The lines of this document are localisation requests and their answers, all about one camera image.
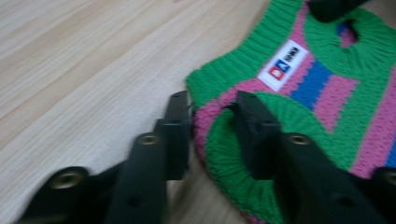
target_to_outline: black clip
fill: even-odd
[[[246,168],[275,180],[285,223],[396,223],[396,169],[379,168],[371,179],[338,169],[313,139],[282,133],[252,93],[239,91],[231,109]]]
[[[17,224],[163,223],[166,180],[188,170],[191,121],[187,92],[171,96],[154,132],[134,140],[129,158],[99,175],[68,167],[50,177]]]
[[[368,0],[310,0],[309,10],[322,22],[335,21]]]

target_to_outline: wooden table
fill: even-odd
[[[268,3],[0,0],[0,223],[54,171],[124,160],[185,77],[236,47]],[[394,2],[366,7],[396,27]],[[194,156],[169,185],[173,223],[245,223]]]

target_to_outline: red logo on label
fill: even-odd
[[[270,69],[269,74],[279,81],[285,76],[285,73],[275,65]]]

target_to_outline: knitted sweater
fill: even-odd
[[[304,52],[294,64],[296,52],[280,57],[289,43]],[[283,132],[310,136],[343,170],[368,177],[396,167],[396,31],[363,9],[321,23],[303,1],[274,0],[238,48],[194,71],[187,86],[198,155],[253,223],[282,217],[273,181],[254,180],[242,163],[224,109],[237,91],[254,92]]]

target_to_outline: clothing label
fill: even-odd
[[[293,75],[308,51],[292,40],[283,45],[260,71],[258,78],[274,91],[279,91]]]

